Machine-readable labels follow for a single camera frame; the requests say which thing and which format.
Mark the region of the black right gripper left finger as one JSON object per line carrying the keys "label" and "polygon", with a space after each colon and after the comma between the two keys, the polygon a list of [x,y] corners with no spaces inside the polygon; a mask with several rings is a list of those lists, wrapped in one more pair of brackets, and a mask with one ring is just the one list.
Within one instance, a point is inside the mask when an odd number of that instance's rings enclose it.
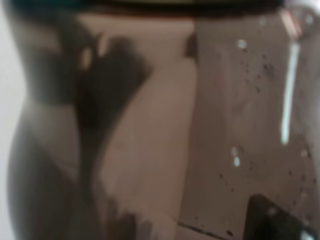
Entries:
{"label": "black right gripper left finger", "polygon": [[72,11],[8,7],[26,98],[8,163],[9,216],[18,240],[101,239],[94,194],[98,152],[150,70],[133,40],[99,55]]}

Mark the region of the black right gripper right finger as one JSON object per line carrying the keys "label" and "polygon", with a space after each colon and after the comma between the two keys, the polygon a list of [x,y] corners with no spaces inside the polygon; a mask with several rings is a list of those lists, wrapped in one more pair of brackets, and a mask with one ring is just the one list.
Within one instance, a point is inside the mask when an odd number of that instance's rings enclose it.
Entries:
{"label": "black right gripper right finger", "polygon": [[313,229],[261,194],[252,195],[246,210],[247,240],[311,240]]}

